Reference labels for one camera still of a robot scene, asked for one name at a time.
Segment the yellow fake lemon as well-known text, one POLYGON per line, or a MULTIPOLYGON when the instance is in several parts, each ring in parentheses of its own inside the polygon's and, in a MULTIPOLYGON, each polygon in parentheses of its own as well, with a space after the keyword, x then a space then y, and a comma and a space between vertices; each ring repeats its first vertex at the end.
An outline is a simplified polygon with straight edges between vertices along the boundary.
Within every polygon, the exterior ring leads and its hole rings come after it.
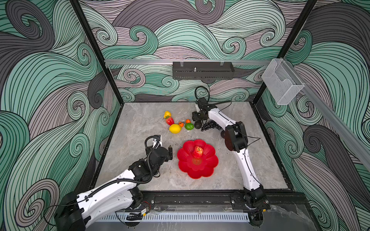
POLYGON ((179 124, 172 124, 170 125, 169 127, 169 131, 172 133, 172 134, 178 134, 180 133, 182 130, 182 127, 179 125, 179 124))

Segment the red fake apple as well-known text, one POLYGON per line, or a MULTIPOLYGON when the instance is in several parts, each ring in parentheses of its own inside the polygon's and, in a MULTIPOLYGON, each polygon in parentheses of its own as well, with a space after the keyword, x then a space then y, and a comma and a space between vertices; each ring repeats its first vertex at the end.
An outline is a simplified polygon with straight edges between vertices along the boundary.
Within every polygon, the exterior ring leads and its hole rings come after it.
POLYGON ((193 157, 194 158, 201 158, 203 155, 203 148, 200 146, 196 146, 193 151, 193 157))

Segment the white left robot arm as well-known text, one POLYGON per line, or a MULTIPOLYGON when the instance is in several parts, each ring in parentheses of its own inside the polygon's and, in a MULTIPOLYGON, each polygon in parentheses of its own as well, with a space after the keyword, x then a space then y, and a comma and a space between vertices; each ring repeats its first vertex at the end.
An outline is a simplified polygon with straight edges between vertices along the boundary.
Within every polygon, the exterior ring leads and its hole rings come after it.
POLYGON ((163 147, 161 136, 152 135, 145 145, 146 157, 131 164, 110 181, 86 192, 66 194, 56 206, 54 220, 59 231, 84 231, 100 218, 121 209, 137 209, 143 202, 138 188, 160 175, 161 166, 173 159, 171 146, 163 147))

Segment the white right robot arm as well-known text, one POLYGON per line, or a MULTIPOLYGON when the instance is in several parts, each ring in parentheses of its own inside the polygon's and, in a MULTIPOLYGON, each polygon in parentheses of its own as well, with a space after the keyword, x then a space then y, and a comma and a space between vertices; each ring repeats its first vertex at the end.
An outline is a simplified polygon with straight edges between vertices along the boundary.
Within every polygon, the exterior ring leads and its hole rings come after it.
POLYGON ((224 132, 224 141, 227 149, 237 160, 242 174, 244 200, 246 207, 251 210, 263 211, 270 209, 263 185, 259 182, 249 156, 248 138, 243 122, 233 120, 221 112, 217 104, 210 104, 203 97, 196 100, 196 111, 192 113, 195 124, 210 119, 220 126, 224 132))

